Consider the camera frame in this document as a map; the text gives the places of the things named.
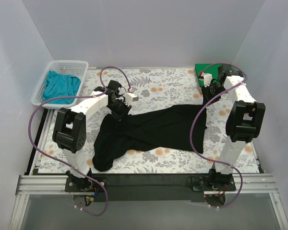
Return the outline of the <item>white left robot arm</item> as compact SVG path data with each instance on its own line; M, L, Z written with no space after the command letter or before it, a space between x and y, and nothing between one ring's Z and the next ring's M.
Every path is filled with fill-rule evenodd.
M87 165L83 146L86 142L86 122L100 109L107 107L116 120L125 117L132 102L138 101L135 93L120 94L122 85L111 80L106 88L97 87L90 94L90 98L67 109L61 108L56 117L53 141L62 149L64 156L70 164L66 172L72 183L81 191L86 192L92 188L92 179L88 175L91 170Z

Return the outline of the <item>black t shirt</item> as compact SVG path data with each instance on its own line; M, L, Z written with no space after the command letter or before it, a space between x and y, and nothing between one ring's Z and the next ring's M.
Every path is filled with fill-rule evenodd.
M128 150L164 147L203 153L206 118L206 110L192 104L127 115L120 121L108 114L94 142L93 165L100 172L108 171Z

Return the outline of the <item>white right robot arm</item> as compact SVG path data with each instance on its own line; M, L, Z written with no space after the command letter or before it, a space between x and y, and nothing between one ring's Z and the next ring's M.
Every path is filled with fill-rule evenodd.
M265 104L257 102L246 87L246 75L231 64L219 64L217 78L208 69L197 70L200 88L209 104L218 102L222 93L228 93L233 106L226 122L226 142L219 159L209 170L206 183L212 190L233 184L233 166L243 149L259 136L265 114Z

